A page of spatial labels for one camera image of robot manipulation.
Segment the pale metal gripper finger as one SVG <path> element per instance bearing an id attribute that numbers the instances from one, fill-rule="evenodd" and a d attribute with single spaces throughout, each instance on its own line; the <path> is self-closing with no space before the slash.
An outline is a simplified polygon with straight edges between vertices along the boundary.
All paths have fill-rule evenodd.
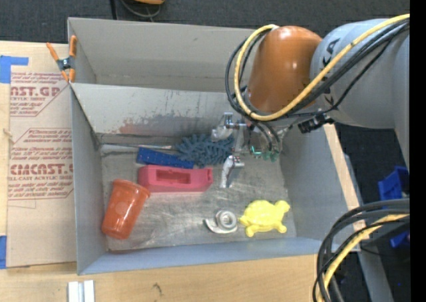
<path id="1" fill-rule="evenodd" d="M 213 142 L 225 140 L 232 134 L 234 129 L 233 116 L 232 112 L 225 112 L 222 115 L 218 125 L 212 129 L 210 137 Z"/>
<path id="2" fill-rule="evenodd" d="M 230 188 L 244 165 L 245 163 L 240 156 L 231 155 L 227 157 L 222 166 L 220 188 Z"/>

